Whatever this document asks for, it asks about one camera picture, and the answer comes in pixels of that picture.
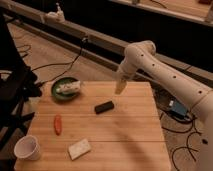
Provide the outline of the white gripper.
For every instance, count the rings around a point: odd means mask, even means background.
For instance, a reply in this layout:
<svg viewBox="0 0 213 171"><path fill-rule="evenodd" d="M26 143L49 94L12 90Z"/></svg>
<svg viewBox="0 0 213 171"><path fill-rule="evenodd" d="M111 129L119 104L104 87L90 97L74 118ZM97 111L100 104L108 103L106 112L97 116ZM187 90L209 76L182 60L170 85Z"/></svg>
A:
<svg viewBox="0 0 213 171"><path fill-rule="evenodd" d="M117 70L117 79L115 93L121 94L125 89L127 80L131 80L137 71L137 67L129 60L124 59Z"/></svg>

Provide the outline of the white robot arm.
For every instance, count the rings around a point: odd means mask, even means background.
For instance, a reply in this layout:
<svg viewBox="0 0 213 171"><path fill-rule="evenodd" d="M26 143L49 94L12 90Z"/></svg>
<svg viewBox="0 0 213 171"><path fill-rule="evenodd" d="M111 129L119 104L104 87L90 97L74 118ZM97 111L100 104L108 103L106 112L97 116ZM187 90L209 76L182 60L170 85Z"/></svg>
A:
<svg viewBox="0 0 213 171"><path fill-rule="evenodd" d="M127 45L117 70L115 93L122 93L138 69L148 73L204 124L195 170L213 171L213 88L159 61L155 53L150 40Z"/></svg>

